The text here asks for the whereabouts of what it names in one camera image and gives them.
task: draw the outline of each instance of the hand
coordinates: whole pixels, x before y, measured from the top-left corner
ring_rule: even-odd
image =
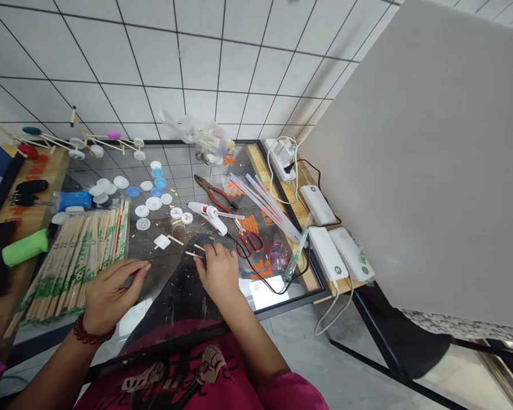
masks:
[[[229,251],[222,244],[204,246],[207,268],[203,259],[194,257],[203,287],[220,308],[221,305],[241,294],[239,290],[239,266],[236,251]]]
[[[138,259],[114,262],[99,273],[85,288],[84,328],[89,334],[104,335],[133,307],[141,293],[150,263]],[[121,288],[136,272],[131,286]]]

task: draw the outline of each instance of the scissors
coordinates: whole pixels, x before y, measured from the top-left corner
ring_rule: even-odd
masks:
[[[230,197],[228,195],[226,195],[226,193],[224,191],[221,191],[220,189],[218,188],[215,188],[213,185],[211,185],[209,182],[207,182],[206,180],[204,180],[201,176],[199,175],[194,175],[194,179],[196,180],[197,184],[199,186],[201,186],[203,188],[203,190],[205,192],[207,192],[208,196],[209,196],[209,199],[211,200],[211,202],[213,202],[217,207],[219,207],[220,209],[222,209],[225,213],[227,214],[231,214],[232,211],[230,211],[225,205],[221,204],[218,199],[215,198],[215,196],[213,195],[213,192],[219,194],[220,196],[224,197],[224,199],[226,199],[226,201],[228,202],[228,205],[234,210],[234,211],[237,211],[238,210],[238,206],[232,202],[232,200],[230,199]]]
[[[235,224],[237,225],[237,227],[239,229],[239,235],[235,241],[235,248],[238,251],[238,255],[241,259],[249,259],[253,255],[253,251],[260,252],[261,250],[264,249],[264,241],[262,240],[262,238],[259,235],[257,235],[253,231],[248,231],[245,228],[242,228],[241,223],[239,223],[239,220],[237,220],[237,219],[235,219]],[[243,237],[244,235],[247,236],[247,239],[249,240],[249,243],[251,244],[251,246],[249,246],[249,244]],[[260,241],[259,248],[257,248],[257,246],[255,245],[255,241],[253,240],[252,237],[255,237],[256,239],[258,239]],[[247,249],[247,251],[248,251],[247,256],[245,256],[245,254],[243,253],[243,251],[241,249],[239,249],[239,247],[245,247],[245,249]]]

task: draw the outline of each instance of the pink shirt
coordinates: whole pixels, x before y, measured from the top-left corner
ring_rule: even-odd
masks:
[[[175,333],[201,321],[175,324]],[[133,343],[125,353],[160,343],[170,325]],[[119,371],[94,382],[75,406],[81,409],[328,409],[317,389],[296,373],[255,390],[231,333],[184,354]]]

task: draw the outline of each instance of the red bead bracelet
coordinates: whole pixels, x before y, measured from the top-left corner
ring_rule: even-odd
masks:
[[[97,343],[102,345],[104,342],[110,340],[116,331],[116,326],[112,328],[112,330],[105,335],[92,335],[86,332],[84,329],[84,314],[78,316],[76,322],[74,323],[74,336],[76,336],[76,340],[81,341],[85,345],[89,343],[90,345],[96,345]]]

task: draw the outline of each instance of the key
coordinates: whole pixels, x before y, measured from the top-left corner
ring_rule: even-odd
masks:
[[[43,192],[48,188],[49,184],[47,181],[43,179],[37,179],[35,181],[27,181],[22,182],[15,187],[15,193],[28,193],[28,194],[37,194],[39,192]]]
[[[34,194],[15,194],[13,196],[13,203],[20,206],[30,207],[32,205],[51,205],[51,202],[39,200]]]

